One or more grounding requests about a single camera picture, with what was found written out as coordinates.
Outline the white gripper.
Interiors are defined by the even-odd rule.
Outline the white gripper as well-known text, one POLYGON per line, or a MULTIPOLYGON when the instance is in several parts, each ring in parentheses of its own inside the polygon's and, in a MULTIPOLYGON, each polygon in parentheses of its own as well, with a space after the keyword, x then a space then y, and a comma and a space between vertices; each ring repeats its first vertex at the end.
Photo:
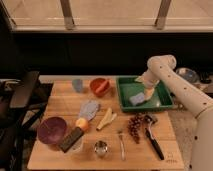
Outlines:
POLYGON ((142 83, 147 88, 144 90, 144 96, 146 101, 150 100, 154 94, 154 88, 159 83, 159 79, 150 70, 147 70, 141 76, 138 76, 135 81, 142 83))

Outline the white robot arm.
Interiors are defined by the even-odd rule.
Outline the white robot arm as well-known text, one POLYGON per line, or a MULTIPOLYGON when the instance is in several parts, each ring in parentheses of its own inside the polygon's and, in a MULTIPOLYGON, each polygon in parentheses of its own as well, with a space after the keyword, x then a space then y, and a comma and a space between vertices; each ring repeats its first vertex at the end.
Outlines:
POLYGON ((150 57, 147 67, 136 78, 145 87, 145 99, 151 99, 154 88, 162 81, 197 119, 189 171, 213 171, 213 98, 173 71, 176 67, 173 55, 150 57))

